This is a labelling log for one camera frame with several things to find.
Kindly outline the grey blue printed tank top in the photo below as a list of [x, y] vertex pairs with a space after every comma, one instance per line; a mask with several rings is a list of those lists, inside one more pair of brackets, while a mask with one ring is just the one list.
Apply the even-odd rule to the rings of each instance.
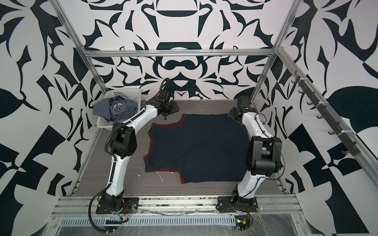
[[122, 97], [104, 98], [94, 105], [93, 115], [102, 117], [108, 122], [128, 120], [138, 112], [138, 104]]

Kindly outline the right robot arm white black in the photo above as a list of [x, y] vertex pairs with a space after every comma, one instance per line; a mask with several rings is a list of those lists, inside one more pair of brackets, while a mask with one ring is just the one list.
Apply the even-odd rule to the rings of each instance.
[[281, 168], [282, 142], [266, 130], [257, 109], [247, 96], [240, 96], [237, 107], [232, 108], [227, 116], [244, 126], [250, 137], [246, 154], [247, 171], [231, 198], [233, 207], [241, 210], [242, 207], [257, 205], [255, 194], [265, 180], [276, 180], [272, 176]]

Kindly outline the navy tank top red trim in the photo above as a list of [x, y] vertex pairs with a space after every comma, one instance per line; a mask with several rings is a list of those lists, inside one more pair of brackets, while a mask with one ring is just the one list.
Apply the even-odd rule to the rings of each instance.
[[225, 114], [183, 114], [176, 123], [153, 123], [148, 135], [146, 172], [177, 172], [185, 184], [240, 182], [247, 171], [247, 130]]

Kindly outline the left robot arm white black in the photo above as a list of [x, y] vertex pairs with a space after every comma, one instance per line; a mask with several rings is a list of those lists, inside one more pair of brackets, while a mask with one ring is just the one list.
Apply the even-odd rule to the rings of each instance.
[[166, 118], [177, 113], [179, 108], [174, 101], [174, 93], [165, 89], [146, 102], [145, 108], [122, 123], [113, 125], [105, 143], [105, 152], [112, 157], [108, 183], [99, 193], [99, 207], [103, 213], [121, 212], [124, 193], [124, 179], [127, 165], [137, 149], [136, 135], [150, 120], [162, 115]]

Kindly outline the aluminium frame enclosure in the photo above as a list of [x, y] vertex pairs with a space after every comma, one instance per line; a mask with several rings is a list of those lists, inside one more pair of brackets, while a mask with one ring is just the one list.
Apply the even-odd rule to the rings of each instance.
[[[186, 57], [186, 56], [268, 56], [269, 60], [264, 67], [261, 74], [263, 80], [266, 79], [268, 70], [272, 67], [275, 58], [280, 58], [290, 73], [295, 77], [295, 72], [303, 78], [307, 78], [305, 73], [299, 68], [298, 65], [290, 58], [286, 50], [281, 46], [283, 36], [288, 32], [290, 25], [294, 21], [295, 14], [297, 13], [301, 1], [294, 1], [289, 9], [287, 18], [284, 21], [282, 30], [279, 33], [279, 38], [276, 44], [271, 49], [180, 49], [180, 50], [105, 50], [105, 51], [91, 51], [86, 50], [82, 45], [73, 24], [70, 22], [68, 15], [64, 11], [63, 6], [59, 1], [50, 1], [53, 10], [56, 12], [59, 21], [66, 29], [69, 37], [71, 38], [74, 46], [78, 50], [79, 55], [84, 61], [84, 64], [89, 69], [98, 84], [100, 91], [106, 93], [108, 91], [103, 79], [100, 77], [98, 71], [95, 69], [91, 58], [97, 57]], [[365, 171], [367, 176], [371, 179], [374, 185], [378, 184], [378, 160], [375, 158], [373, 152], [362, 142], [357, 134], [352, 131], [352, 138], [357, 142], [357, 147], [361, 153], [354, 156], [356, 161]]]

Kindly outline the small green circuit board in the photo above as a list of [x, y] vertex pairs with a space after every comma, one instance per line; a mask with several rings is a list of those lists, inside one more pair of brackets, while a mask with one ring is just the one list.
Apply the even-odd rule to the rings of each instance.
[[236, 219], [235, 227], [239, 231], [246, 231], [251, 226], [251, 219]]

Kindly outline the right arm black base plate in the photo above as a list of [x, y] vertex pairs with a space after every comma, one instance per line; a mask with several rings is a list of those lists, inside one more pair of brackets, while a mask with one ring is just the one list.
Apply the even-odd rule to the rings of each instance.
[[221, 213], [230, 212], [252, 212], [258, 211], [258, 203], [256, 198], [252, 199], [235, 199], [235, 197], [218, 197], [216, 210]]

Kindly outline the white plastic laundry basket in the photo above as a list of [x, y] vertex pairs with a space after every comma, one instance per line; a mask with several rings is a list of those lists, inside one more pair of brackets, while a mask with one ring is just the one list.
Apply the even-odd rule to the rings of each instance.
[[[120, 88], [120, 89], [115, 89], [108, 91], [104, 98], [109, 98], [109, 97], [122, 97], [123, 99], [127, 100], [133, 100], [138, 104], [138, 112], [140, 111], [140, 105], [141, 105], [141, 93], [142, 89], [137, 88], [137, 87], [125, 87], [125, 88]], [[113, 127], [114, 122], [108, 122], [102, 117], [97, 116], [97, 127], [98, 128], [104, 128], [111, 130]]]

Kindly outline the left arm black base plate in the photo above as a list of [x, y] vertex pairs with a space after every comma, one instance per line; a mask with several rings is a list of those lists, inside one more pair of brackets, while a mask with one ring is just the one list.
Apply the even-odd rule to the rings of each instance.
[[115, 202], [115, 206], [107, 205], [104, 200], [100, 199], [97, 209], [95, 211], [96, 214], [112, 214], [113, 212], [117, 212], [119, 214], [129, 214], [133, 213], [138, 209], [139, 198], [122, 198], [121, 200], [117, 200]]

